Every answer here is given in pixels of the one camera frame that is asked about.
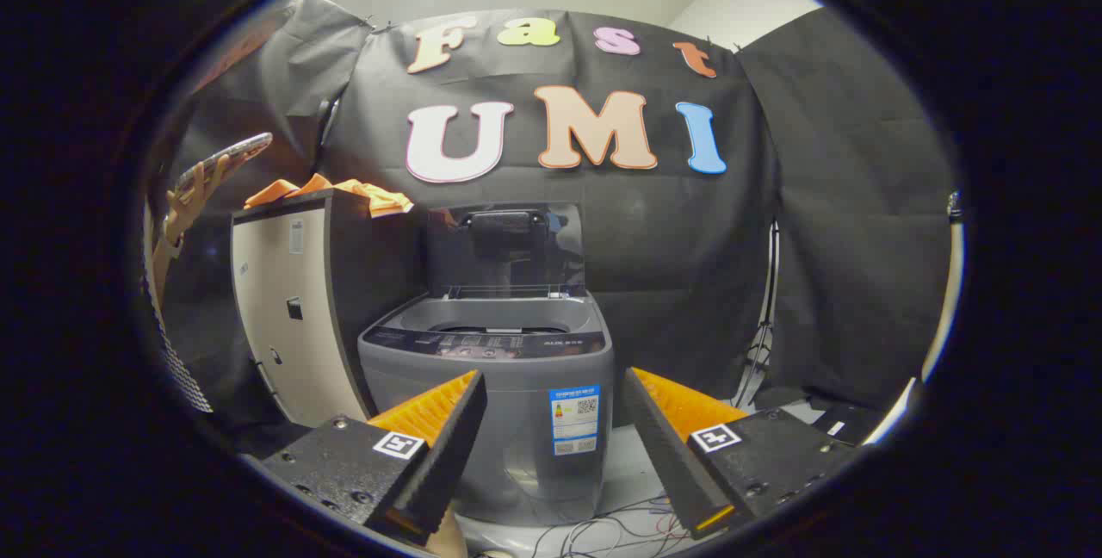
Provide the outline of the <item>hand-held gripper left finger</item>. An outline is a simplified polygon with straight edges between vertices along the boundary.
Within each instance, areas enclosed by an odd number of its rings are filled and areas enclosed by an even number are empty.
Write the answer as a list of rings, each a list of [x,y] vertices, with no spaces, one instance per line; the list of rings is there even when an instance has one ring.
[[[370,420],[331,418],[259,464],[341,518],[424,543],[454,498],[486,406],[484,375],[466,371]]]

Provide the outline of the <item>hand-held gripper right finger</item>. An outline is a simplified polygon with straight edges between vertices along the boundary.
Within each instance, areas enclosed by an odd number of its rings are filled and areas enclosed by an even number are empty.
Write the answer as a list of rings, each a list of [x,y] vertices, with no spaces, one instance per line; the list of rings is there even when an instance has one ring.
[[[626,369],[622,394],[666,497],[694,539],[768,518],[827,485],[857,454],[782,408],[742,412],[650,371]]]

